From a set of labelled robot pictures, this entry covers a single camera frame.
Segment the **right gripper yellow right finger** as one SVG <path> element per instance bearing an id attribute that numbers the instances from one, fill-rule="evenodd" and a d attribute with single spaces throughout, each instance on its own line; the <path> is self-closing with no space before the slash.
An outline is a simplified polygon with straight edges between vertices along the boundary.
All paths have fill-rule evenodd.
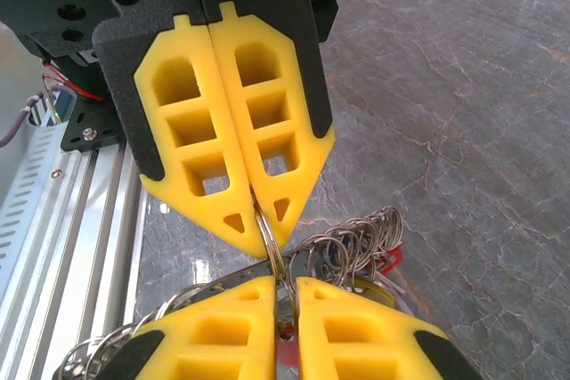
<path id="1" fill-rule="evenodd" d="M 297 300 L 301 380 L 483 380 L 426 321 L 309 277 Z"/>

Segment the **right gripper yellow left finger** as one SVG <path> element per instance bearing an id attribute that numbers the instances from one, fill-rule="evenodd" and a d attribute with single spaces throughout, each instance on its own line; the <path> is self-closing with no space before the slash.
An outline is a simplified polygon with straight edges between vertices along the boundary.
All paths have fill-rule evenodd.
<path id="1" fill-rule="evenodd" d="M 274 380 L 276 284 L 252 279 L 152 321 L 94 380 Z"/>

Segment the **red key tag white label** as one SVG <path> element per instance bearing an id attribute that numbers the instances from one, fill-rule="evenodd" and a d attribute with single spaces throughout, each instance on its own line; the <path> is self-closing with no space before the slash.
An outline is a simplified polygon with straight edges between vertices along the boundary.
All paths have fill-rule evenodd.
<path id="1" fill-rule="evenodd" d="M 376 261 L 377 271 L 381 274 L 387 274 L 396 268 L 403 260 L 403 252 L 400 247 L 396 247 L 387 253 L 381 254 Z"/>

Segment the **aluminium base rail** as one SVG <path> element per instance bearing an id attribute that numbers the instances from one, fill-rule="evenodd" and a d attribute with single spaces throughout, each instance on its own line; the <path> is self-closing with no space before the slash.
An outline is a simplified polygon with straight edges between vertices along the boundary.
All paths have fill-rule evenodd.
<path id="1" fill-rule="evenodd" d="M 4 376 L 56 364 L 133 312 L 144 202 L 130 149 L 54 152 L 50 175 L 0 301 Z"/>

